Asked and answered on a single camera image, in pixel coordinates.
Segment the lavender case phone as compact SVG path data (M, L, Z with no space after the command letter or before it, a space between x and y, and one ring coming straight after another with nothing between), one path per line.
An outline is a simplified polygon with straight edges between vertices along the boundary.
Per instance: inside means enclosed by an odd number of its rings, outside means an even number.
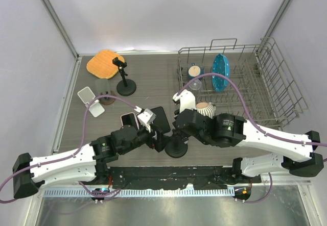
M148 115L147 115L147 113L146 112L139 113L137 115L137 118L138 118L140 124L147 129L148 128L147 127L147 125L148 125L147 124L147 121L148 121Z

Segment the black phone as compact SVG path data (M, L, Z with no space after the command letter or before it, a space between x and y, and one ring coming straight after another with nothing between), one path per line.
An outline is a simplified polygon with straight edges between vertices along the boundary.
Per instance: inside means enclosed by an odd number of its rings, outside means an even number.
M156 115L153 124L158 127L164 134L169 133L171 131L171 128L164 108L155 107L150 110Z

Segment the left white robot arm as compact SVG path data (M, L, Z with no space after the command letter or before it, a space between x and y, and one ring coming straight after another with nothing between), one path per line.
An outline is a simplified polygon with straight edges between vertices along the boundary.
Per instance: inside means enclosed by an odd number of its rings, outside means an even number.
M55 183L91 182L102 185L108 181L106 165L143 144L157 152L170 141L156 126L151 131L124 125L111 134L68 152L47 157L18 156L12 168L13 197L26 198L36 194L41 186Z

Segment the grey stand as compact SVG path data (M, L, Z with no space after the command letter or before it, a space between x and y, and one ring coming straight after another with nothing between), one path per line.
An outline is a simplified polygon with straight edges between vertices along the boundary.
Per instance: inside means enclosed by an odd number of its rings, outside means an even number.
M112 95L115 96L115 93L111 90L109 81L107 79L97 79L95 80L95 86L97 91L97 96L100 95ZM111 105L115 101L115 98L112 97L102 97L99 99L99 102L103 105Z

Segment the black tall pole stand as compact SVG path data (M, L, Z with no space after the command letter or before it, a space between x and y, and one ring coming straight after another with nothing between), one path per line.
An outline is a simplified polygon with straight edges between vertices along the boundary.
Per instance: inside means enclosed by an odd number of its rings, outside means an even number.
M172 158L183 157L188 151L188 140L188 137L177 130L173 130L173 134L165 146L166 154Z

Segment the black round base stand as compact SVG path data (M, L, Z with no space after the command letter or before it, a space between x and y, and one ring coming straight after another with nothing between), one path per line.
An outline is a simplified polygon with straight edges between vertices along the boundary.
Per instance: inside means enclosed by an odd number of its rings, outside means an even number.
M130 96L136 91L136 83L131 79L127 79L126 76L128 75L124 69L127 67L127 63L121 61L118 57L115 57L112 60L112 63L118 67L118 71L122 80L116 86L116 91L121 96Z

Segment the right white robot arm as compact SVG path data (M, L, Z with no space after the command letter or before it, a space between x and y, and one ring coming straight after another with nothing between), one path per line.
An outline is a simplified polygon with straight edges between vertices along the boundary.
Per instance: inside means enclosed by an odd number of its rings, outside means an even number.
M320 143L318 132L286 133L260 125L231 114L208 117L196 110L175 111L173 123L186 138L190 136L204 145L250 147L268 154L254 158L233 160L231 178L238 183L262 173L287 170L303 178L317 176L324 168L324 159L315 152Z

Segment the pink case phone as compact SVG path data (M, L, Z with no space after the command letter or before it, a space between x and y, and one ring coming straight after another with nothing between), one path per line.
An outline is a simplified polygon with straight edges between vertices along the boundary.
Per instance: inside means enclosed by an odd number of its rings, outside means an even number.
M121 119L122 126L128 125L134 127L137 130L139 129L139 124L135 113L130 112L130 113L123 114L121 115L120 119Z

